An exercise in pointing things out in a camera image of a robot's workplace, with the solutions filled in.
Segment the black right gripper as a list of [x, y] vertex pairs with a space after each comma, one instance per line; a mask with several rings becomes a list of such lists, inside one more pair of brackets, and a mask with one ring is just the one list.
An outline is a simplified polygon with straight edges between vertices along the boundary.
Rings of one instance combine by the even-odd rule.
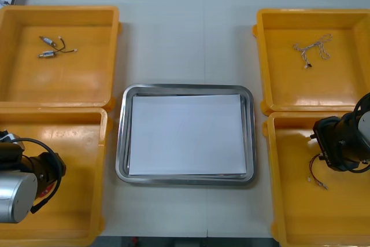
[[360, 166], [361, 142], [351, 123], [349, 116], [330, 116], [314, 123], [310, 138], [319, 144], [319, 160], [334, 171], [357, 172]]

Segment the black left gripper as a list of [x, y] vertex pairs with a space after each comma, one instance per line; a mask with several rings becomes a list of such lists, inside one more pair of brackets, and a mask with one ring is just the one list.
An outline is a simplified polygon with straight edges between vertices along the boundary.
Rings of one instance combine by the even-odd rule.
[[20, 168], [23, 150], [18, 144], [2, 142], [0, 155], [1, 171], [14, 171]]

